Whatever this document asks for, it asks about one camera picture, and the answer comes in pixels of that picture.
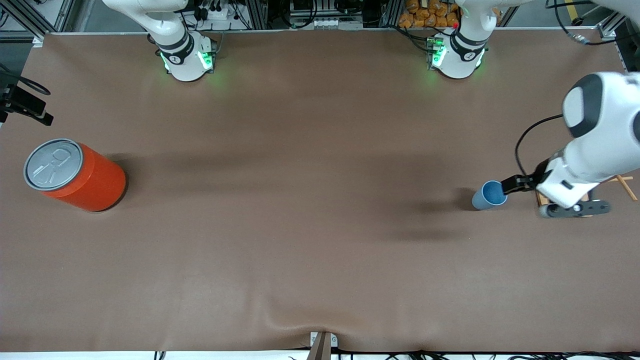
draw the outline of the orange cylinder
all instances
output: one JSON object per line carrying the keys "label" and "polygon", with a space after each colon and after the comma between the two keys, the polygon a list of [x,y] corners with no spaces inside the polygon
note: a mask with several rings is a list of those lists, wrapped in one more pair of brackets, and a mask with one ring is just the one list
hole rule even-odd
{"label": "orange cylinder", "polygon": [[44,195],[87,211],[115,205],[127,186],[118,164],[69,139],[51,140],[35,149],[24,164],[24,179]]}

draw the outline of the power strip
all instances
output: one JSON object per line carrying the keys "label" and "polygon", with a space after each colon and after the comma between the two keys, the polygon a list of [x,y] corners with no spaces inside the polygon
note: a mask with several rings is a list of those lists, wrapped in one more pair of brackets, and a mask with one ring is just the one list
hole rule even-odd
{"label": "power strip", "polygon": [[220,12],[209,10],[209,16],[207,20],[226,20],[228,14],[229,14],[228,8],[222,8],[222,11]]}

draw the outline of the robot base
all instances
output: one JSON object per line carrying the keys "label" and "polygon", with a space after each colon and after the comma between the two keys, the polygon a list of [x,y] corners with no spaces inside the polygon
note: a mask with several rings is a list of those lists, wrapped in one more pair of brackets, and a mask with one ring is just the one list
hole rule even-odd
{"label": "robot base", "polygon": [[430,68],[438,69],[443,75],[453,79],[464,79],[473,74],[474,70],[480,66],[484,50],[479,55],[468,53],[473,56],[470,61],[463,61],[460,55],[453,51],[451,47],[451,39],[449,35],[437,34],[428,40],[432,44],[428,44],[428,48],[433,49],[435,53],[429,55]]}
{"label": "robot base", "polygon": [[189,34],[193,37],[194,45],[184,62],[176,65],[170,61],[164,61],[167,73],[180,81],[195,81],[204,74],[213,72],[216,61],[216,43],[197,31],[189,31]]}
{"label": "robot base", "polygon": [[543,218],[588,218],[593,215],[602,215],[611,211],[611,205],[598,199],[592,199],[590,194],[568,209],[549,200],[546,196],[536,192],[538,198],[538,211]]}

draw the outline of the metal frame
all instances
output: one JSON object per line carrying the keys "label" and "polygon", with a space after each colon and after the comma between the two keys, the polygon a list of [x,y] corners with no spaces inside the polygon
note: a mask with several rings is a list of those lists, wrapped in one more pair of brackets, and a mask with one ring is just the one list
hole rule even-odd
{"label": "metal frame", "polygon": [[380,17],[380,26],[397,25],[403,10],[403,0],[389,0],[389,2],[387,3],[387,7],[382,10],[382,16]]}
{"label": "metal frame", "polygon": [[[33,37],[42,40],[46,33],[55,31],[53,26],[49,24],[47,19],[44,18],[39,12],[37,12],[32,6],[28,5],[24,0],[0,0],[0,6],[3,10],[9,13],[28,33],[33,34],[29,37],[28,41],[31,41]],[[23,37],[24,34],[20,34],[17,37],[13,37],[14,40]]]}
{"label": "metal frame", "polygon": [[597,26],[602,40],[608,41],[615,39],[616,29],[618,26],[624,24],[626,20],[627,18],[624,15],[619,12],[614,12],[603,21],[600,21]]}
{"label": "metal frame", "polygon": [[498,28],[506,27],[511,19],[513,19],[513,16],[516,14],[519,8],[519,6],[512,6],[508,8],[507,11],[504,12],[504,15],[502,15],[502,20],[500,21],[500,24],[498,24]]}
{"label": "metal frame", "polygon": [[18,22],[24,31],[2,31],[2,42],[34,42],[41,44],[47,33],[63,31],[69,21],[69,11],[76,0],[63,0],[54,24],[51,24],[26,0],[0,0],[1,8]]}
{"label": "metal frame", "polygon": [[268,3],[262,0],[246,0],[246,7],[254,30],[267,29]]}
{"label": "metal frame", "polygon": [[[597,26],[572,26],[571,27],[574,30],[594,30],[597,29]],[[531,30],[531,31],[549,31],[549,30],[562,30],[562,28],[560,28],[559,26],[552,26],[549,28],[542,28],[542,27],[536,27],[536,28],[522,28],[522,27],[517,27],[517,28],[496,28],[495,31],[521,31],[521,30]],[[265,33],[279,33],[281,31],[297,31],[297,30],[292,30],[292,29],[268,29],[268,30],[214,30],[214,31],[201,31],[202,33],[205,34],[233,34],[233,33],[261,33],[261,34],[265,34]],[[390,31],[393,32],[395,30],[393,29],[385,29],[385,28],[362,28],[362,29],[352,29],[352,30],[346,30],[346,31]],[[409,32],[411,31],[425,31],[424,29],[408,29]],[[119,32],[119,33],[113,33],[113,32],[91,32],[91,33],[53,33],[53,35],[56,36],[72,36],[72,37],[85,37],[85,36],[94,36],[94,35],[109,35],[109,36],[128,36],[128,35],[147,35],[146,32],[144,31],[129,31],[129,32]]]}

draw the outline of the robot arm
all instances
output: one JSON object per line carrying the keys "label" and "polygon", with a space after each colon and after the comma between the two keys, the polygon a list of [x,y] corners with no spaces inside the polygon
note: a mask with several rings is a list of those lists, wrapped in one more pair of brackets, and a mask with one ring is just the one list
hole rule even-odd
{"label": "robot arm", "polygon": [[518,6],[533,0],[456,0],[462,10],[460,26],[448,34],[438,34],[443,45],[432,66],[442,74],[463,79],[480,65],[484,48],[495,29],[498,17],[493,8]]}
{"label": "robot arm", "polygon": [[194,81],[213,71],[214,43],[187,28],[174,13],[189,0],[102,0],[106,6],[130,17],[149,32],[160,48],[164,67],[180,81]]}
{"label": "robot arm", "polygon": [[537,191],[570,208],[602,181],[640,168],[640,73],[582,78],[563,103],[573,140],[546,160]]}
{"label": "robot arm", "polygon": [[109,8],[123,13],[145,28],[158,44],[171,45],[180,40],[186,28],[174,12],[184,9],[189,0],[103,0]]}

